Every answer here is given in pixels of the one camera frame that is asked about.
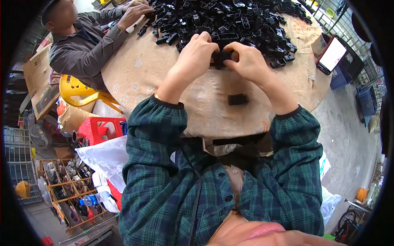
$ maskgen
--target gray shirt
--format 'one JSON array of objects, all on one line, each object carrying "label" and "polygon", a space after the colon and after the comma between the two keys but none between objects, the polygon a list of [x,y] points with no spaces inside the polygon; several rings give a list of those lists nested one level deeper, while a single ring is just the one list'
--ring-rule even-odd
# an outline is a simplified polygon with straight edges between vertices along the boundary
[{"label": "gray shirt", "polygon": [[128,34],[122,32],[118,25],[105,34],[101,26],[122,17],[122,7],[79,13],[74,26],[78,30],[83,27],[91,38],[81,35],[80,32],[68,36],[53,34],[49,53],[50,67],[60,74],[76,77],[95,91],[108,91],[102,80],[101,69]]}]

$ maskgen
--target sleeve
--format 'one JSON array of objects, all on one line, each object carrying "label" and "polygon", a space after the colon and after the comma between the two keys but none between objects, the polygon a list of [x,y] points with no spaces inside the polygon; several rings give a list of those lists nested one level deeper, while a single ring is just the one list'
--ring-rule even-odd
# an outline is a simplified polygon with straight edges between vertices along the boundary
[{"label": "sleeve", "polygon": [[110,8],[110,9],[104,9],[99,12],[86,12],[86,13],[80,13],[80,15],[85,15],[87,18],[90,19],[90,21],[93,23],[97,21],[101,26],[106,25],[114,20],[117,20],[122,17],[122,8],[124,5],[115,7],[115,8]]},{"label": "sleeve", "polygon": [[182,103],[169,104],[154,96],[142,101],[131,113],[126,143],[129,161],[123,167],[126,188],[119,217],[119,231],[125,242],[132,233],[131,225],[149,220],[144,216],[151,216],[152,211],[146,209],[158,209],[176,188],[176,182],[170,181],[178,167],[170,156],[178,147],[187,120]]},{"label": "sleeve", "polygon": [[115,25],[90,52],[60,48],[53,55],[50,66],[60,74],[96,76],[127,37],[128,34]]},{"label": "sleeve", "polygon": [[313,235],[324,233],[319,132],[319,122],[301,106],[277,115],[269,129],[273,160],[267,164],[269,168],[260,167],[258,174],[281,203],[288,227]]}]

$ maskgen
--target lips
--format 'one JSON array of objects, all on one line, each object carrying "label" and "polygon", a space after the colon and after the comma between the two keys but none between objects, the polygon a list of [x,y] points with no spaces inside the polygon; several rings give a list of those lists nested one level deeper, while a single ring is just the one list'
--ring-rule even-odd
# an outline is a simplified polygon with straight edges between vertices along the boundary
[{"label": "lips", "polygon": [[252,232],[248,237],[245,238],[245,240],[254,237],[261,237],[272,232],[282,232],[282,231],[286,231],[286,230],[283,228],[281,224],[276,222],[267,222],[253,228]]}]

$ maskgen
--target black cord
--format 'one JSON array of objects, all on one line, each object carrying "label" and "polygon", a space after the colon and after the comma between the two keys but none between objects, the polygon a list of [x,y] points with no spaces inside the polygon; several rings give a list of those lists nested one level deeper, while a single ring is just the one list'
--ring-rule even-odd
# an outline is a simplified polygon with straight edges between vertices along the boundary
[{"label": "black cord", "polygon": [[194,236],[194,227],[196,226],[197,210],[198,210],[198,204],[200,202],[201,189],[203,188],[203,180],[201,179],[201,175],[198,173],[198,171],[191,164],[191,162],[190,162],[189,158],[187,157],[185,151],[183,150],[182,146],[180,146],[180,149],[182,150],[183,155],[186,157],[186,160],[188,161],[189,166],[191,167],[193,172],[197,175],[197,177],[200,181],[199,185],[198,185],[198,195],[197,195],[196,203],[194,205],[193,220],[191,221],[191,228],[190,228],[189,239],[188,239],[188,246],[191,246],[191,243],[193,241],[193,236]]}]

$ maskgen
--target gold bracelet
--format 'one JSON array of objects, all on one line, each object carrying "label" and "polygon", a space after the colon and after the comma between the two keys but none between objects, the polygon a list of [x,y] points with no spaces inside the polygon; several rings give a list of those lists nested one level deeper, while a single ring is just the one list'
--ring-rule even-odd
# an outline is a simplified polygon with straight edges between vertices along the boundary
[{"label": "gold bracelet", "polygon": [[160,97],[157,95],[157,93],[155,93],[154,96],[155,96],[155,98],[157,98],[157,99],[159,99],[160,101],[162,101],[162,100],[160,99]]}]

